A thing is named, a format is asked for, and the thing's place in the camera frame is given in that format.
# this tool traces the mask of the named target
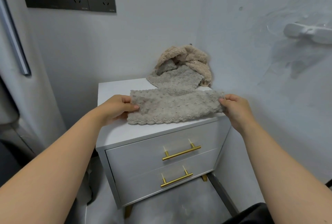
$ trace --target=gold leg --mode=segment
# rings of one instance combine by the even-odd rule
[[[125,209],[124,209],[124,218],[125,219],[130,217],[132,206],[133,206],[133,204],[125,207]]]
[[[202,179],[204,182],[206,182],[208,180],[208,176],[206,174],[202,175]]]

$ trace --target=beige towel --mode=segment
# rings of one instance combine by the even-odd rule
[[[204,76],[200,85],[206,87],[211,84],[212,80],[212,74],[208,66],[208,58],[209,57],[206,53],[192,45],[184,45],[180,47],[172,46],[161,54],[155,68],[158,69],[165,61],[172,59],[176,65],[185,64]]]

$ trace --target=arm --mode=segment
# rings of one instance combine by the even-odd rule
[[[242,135],[264,200],[276,224],[332,223],[332,192],[285,152],[255,121],[247,100],[220,99]]]
[[[0,188],[0,223],[64,223],[102,126],[137,110],[116,95],[82,117]]]

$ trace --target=gray floor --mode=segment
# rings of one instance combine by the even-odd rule
[[[201,177],[134,204],[130,218],[118,210],[99,158],[91,162],[90,185],[95,200],[87,207],[86,224],[216,223],[230,213],[208,180]]]

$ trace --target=gold bar handle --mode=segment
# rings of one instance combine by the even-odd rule
[[[171,158],[174,158],[176,156],[179,156],[179,155],[182,155],[182,154],[185,154],[185,153],[188,153],[188,152],[192,152],[192,151],[195,151],[195,150],[198,150],[201,148],[201,146],[195,146],[193,143],[190,143],[191,145],[191,149],[189,150],[186,150],[186,151],[182,151],[182,152],[179,152],[177,154],[173,154],[173,155],[169,155],[168,154],[168,151],[165,151],[165,154],[166,154],[166,157],[163,158],[163,161],[166,160],[166,159],[171,159]]]
[[[172,184],[172,183],[174,183],[174,182],[176,182],[176,181],[182,180],[182,179],[184,179],[184,178],[187,178],[187,177],[190,177],[190,176],[193,175],[193,173],[188,173],[186,169],[185,169],[185,173],[186,173],[185,176],[182,176],[182,177],[180,177],[180,178],[177,178],[177,179],[172,180],[172,181],[169,181],[169,182],[166,182],[165,178],[163,177],[164,184],[160,185],[160,187],[164,187],[164,186],[166,186],[166,185]]]

